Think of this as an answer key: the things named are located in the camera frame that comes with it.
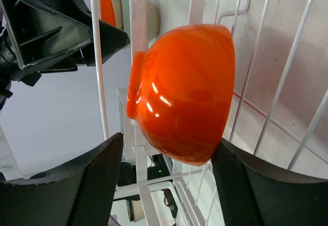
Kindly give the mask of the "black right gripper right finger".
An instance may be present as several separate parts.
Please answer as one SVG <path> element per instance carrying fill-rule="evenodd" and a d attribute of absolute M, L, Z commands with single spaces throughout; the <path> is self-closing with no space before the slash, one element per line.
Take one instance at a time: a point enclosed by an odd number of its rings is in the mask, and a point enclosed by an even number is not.
<path fill-rule="evenodd" d="M 283 169 L 225 139 L 211 162 L 225 225 L 327 225 L 327 179 Z"/>

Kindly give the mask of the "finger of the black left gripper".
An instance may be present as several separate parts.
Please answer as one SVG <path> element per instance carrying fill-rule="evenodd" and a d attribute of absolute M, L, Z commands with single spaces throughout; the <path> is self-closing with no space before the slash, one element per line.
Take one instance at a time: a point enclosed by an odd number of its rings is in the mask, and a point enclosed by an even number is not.
<path fill-rule="evenodd" d="M 65 0 L 66 15 L 92 28 L 92 14 L 84 0 Z M 116 52 L 130 44 L 128 34 L 116 26 L 99 20 L 102 62 L 106 62 Z M 95 66 L 94 44 L 90 43 L 67 58 L 75 66 Z"/>

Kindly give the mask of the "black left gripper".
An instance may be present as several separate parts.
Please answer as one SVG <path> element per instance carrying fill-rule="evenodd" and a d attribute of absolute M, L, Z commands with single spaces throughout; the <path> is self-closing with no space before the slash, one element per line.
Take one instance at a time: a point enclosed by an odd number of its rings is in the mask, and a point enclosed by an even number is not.
<path fill-rule="evenodd" d="M 91 28 L 59 11 L 60 0 L 1 0 L 1 98 L 12 81 L 33 87 L 44 70 L 91 43 Z"/>

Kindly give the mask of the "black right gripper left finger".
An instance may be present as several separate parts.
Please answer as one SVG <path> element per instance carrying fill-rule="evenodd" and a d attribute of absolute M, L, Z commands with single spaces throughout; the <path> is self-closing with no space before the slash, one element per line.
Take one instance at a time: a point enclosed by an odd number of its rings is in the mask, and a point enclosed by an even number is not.
<path fill-rule="evenodd" d="M 1 225 L 108 225 L 123 135 L 29 179 L 1 181 Z"/>

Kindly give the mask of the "large orange bowl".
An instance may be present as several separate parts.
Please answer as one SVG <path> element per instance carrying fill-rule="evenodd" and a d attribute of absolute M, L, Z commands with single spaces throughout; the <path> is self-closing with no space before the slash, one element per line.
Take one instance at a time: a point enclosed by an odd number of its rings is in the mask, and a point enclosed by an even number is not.
<path fill-rule="evenodd" d="M 116 26 L 112 0 L 100 0 L 101 20 L 111 26 Z"/>

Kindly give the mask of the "mint green bowl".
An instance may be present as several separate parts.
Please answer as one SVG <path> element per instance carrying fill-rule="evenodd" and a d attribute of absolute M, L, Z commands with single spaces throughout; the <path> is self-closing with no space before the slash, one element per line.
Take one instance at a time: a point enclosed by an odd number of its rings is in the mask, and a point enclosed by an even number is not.
<path fill-rule="evenodd" d="M 122 5 L 122 19 L 124 31 L 128 34 L 131 33 L 130 29 L 130 2 L 129 0 L 121 0 Z"/>

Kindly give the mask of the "plain beige bowl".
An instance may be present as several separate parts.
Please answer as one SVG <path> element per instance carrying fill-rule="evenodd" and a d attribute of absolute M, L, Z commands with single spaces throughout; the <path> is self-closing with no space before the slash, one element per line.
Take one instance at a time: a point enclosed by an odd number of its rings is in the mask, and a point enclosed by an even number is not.
<path fill-rule="evenodd" d="M 160 13 L 157 6 L 147 0 L 147 42 L 154 39 L 160 31 Z"/>

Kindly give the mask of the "small orange bowl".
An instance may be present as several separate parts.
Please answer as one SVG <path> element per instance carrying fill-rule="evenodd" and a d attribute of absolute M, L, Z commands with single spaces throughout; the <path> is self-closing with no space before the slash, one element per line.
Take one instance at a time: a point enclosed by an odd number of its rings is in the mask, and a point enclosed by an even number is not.
<path fill-rule="evenodd" d="M 133 59 L 127 116 L 160 153 L 193 166 L 213 156 L 233 98 L 235 49 L 224 25 L 181 26 Z"/>

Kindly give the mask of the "white wire dish rack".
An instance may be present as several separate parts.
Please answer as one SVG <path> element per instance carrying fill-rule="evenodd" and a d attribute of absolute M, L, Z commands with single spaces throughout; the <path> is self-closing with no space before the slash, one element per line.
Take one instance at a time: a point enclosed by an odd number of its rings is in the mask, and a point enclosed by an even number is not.
<path fill-rule="evenodd" d="M 327 0 L 91 0 L 131 41 L 115 225 L 327 225 Z"/>

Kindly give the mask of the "floral beige bowl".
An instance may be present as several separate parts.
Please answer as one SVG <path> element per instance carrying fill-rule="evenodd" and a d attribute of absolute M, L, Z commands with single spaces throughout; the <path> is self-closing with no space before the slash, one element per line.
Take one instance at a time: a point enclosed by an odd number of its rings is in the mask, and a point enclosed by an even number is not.
<path fill-rule="evenodd" d="M 123 29 L 123 15 L 122 15 L 122 4 L 121 0 L 111 0 L 114 17 L 115 17 L 115 25 L 119 29 Z"/>

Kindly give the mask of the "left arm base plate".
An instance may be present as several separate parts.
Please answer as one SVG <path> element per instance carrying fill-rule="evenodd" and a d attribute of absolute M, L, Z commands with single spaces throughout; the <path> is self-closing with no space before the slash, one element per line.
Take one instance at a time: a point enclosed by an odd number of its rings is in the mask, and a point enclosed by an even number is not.
<path fill-rule="evenodd" d="M 147 168 L 148 180 L 169 176 L 170 172 L 161 154 L 148 156 L 147 160 L 150 165 Z M 136 164 L 123 161 L 120 166 L 118 187 L 123 187 L 136 183 Z M 169 189 L 163 189 L 163 202 L 169 208 L 173 219 L 177 218 L 178 206 L 174 200 L 173 194 Z"/>

